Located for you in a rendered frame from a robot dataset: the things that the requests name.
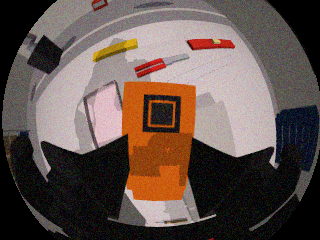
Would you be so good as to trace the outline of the pink shallow tray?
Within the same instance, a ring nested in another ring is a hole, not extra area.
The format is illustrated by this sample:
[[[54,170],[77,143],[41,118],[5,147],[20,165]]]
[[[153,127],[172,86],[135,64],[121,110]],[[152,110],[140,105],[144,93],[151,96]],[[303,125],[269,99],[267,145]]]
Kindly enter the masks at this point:
[[[123,101],[116,79],[84,95],[83,103],[95,149],[120,139],[123,132]]]

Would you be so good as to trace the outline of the yellow rectangular bar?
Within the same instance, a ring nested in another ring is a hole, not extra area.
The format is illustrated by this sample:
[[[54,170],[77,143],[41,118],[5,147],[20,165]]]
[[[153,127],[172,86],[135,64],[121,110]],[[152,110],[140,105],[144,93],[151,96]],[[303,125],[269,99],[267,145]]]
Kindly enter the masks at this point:
[[[135,49],[135,48],[137,48],[136,39],[121,41],[121,43],[111,45],[111,47],[100,49],[100,51],[93,53],[92,61],[93,61],[93,63],[96,63],[96,61],[100,61],[101,59],[105,59],[105,57],[116,55],[116,53],[129,51],[129,49]]]

